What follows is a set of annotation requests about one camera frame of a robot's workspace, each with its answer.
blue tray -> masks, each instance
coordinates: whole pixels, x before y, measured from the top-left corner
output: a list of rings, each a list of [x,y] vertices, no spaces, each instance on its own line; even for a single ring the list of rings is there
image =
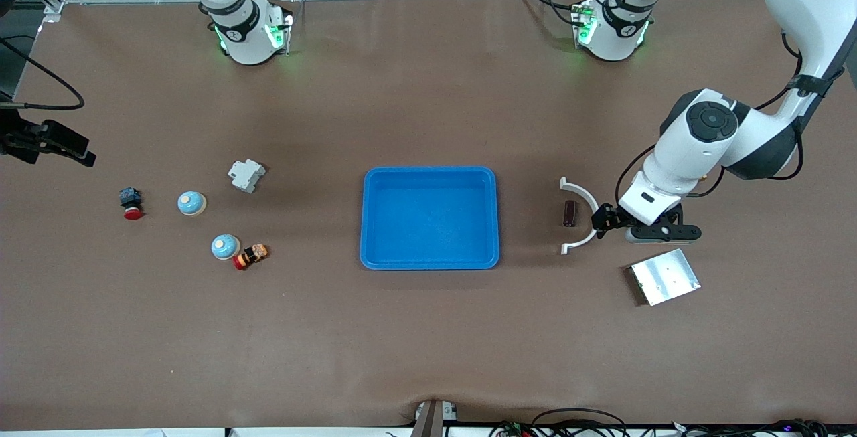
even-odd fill
[[[487,270],[499,260],[497,180],[482,166],[374,168],[360,260],[371,270]]]

brown table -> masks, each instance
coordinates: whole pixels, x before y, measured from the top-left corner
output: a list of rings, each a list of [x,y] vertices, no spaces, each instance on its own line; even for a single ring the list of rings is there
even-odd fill
[[[758,104],[793,59],[762,0],[662,0],[626,62],[575,50],[524,0],[310,2],[293,53],[242,67],[193,5],[67,7],[34,56],[86,97],[54,117],[93,169],[0,159],[0,428],[388,425],[426,398],[462,419],[591,406],[628,422],[854,421],[857,98],[836,84],[789,183],[727,175],[686,203],[703,288],[637,306],[619,232],[560,256],[558,179],[612,199],[676,98]],[[62,102],[30,68],[21,100]],[[254,194],[233,160],[269,170]],[[487,165],[501,262],[370,272],[362,177]],[[134,186],[146,217],[123,220]],[[209,206],[175,210],[195,189]],[[264,242],[238,273],[212,237]]]

blue ball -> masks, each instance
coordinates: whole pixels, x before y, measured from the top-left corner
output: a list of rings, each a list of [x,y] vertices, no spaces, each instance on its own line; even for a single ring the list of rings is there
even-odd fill
[[[206,208],[206,197],[196,191],[187,191],[178,197],[178,211],[184,215],[198,215]]]
[[[218,260],[229,260],[240,250],[241,242],[232,235],[220,235],[212,241],[212,254]]]

red button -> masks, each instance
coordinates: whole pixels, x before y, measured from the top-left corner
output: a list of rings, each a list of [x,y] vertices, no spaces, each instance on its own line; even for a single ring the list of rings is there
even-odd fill
[[[142,217],[143,211],[140,211],[137,208],[128,208],[127,210],[125,210],[126,220],[139,220]]]

round black joint cover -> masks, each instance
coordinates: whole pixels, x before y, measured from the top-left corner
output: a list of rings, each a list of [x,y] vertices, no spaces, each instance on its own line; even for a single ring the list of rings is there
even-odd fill
[[[688,128],[699,141],[721,141],[738,130],[738,117],[717,102],[697,102],[688,108]]]

